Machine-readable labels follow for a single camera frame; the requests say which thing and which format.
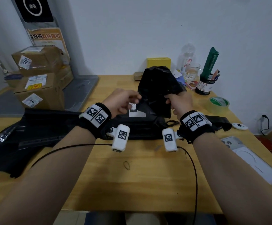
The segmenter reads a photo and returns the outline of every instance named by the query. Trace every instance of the person's left hand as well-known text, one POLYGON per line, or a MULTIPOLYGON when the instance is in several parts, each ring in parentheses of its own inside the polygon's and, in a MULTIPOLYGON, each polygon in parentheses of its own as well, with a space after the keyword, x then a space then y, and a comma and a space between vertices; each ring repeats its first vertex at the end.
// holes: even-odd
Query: person's left hand
POLYGON ((112 118, 116 115, 126 114, 127 110, 132 108, 129 103, 139 103, 141 95, 134 90, 115 89, 103 102, 111 112, 112 118))

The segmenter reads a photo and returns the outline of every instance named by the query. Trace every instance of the glass cup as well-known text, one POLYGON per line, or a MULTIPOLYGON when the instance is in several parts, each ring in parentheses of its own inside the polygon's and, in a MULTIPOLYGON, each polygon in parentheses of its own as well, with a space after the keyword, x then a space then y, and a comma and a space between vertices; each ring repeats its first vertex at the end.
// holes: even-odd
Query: glass cup
POLYGON ((198 71, 200 70, 200 64, 198 63, 190 63, 190 66, 185 68, 185 72, 183 72, 183 77, 185 81, 194 81, 198 75, 198 71))

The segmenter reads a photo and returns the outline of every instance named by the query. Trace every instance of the power outlet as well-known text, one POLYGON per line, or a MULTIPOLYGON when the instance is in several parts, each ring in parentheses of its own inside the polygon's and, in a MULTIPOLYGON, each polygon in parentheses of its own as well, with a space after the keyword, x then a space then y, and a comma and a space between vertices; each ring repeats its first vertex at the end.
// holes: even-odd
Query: power outlet
POLYGON ((262 115, 267 115, 267 112, 259 112, 255 117, 255 121, 264 121, 265 117, 262 117, 262 115))

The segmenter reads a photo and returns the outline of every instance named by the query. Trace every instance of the wristband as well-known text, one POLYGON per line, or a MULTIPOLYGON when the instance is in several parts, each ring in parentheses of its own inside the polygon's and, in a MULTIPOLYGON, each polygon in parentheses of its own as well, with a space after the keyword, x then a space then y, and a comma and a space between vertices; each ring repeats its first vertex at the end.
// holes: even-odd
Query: wristband
POLYGON ((192 110, 180 119, 181 125, 177 134, 185 138, 189 144, 203 133, 215 133, 212 123, 201 112, 192 110))
POLYGON ((87 110, 79 115, 79 122, 77 126, 88 129, 95 139, 102 136, 101 130, 111 119, 112 114, 110 110, 102 103, 97 102, 93 104, 87 110))

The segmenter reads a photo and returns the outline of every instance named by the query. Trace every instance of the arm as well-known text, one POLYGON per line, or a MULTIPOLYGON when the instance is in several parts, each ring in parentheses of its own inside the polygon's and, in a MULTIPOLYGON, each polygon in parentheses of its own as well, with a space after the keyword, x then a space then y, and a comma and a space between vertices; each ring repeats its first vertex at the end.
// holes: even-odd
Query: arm
MULTIPOLYGON (((102 103, 112 118, 127 113, 129 102, 141 96, 132 90, 115 90, 102 103)), ((94 136, 76 126, 53 149, 95 143, 94 136)), ((93 146, 67 148, 52 153, 33 166, 0 204, 0 224, 53 224, 77 182, 93 146)))
MULTIPOLYGON (((193 110, 191 94, 167 95, 174 114, 193 110)), ((213 133, 193 142, 205 177, 231 224, 272 224, 272 188, 213 133)))

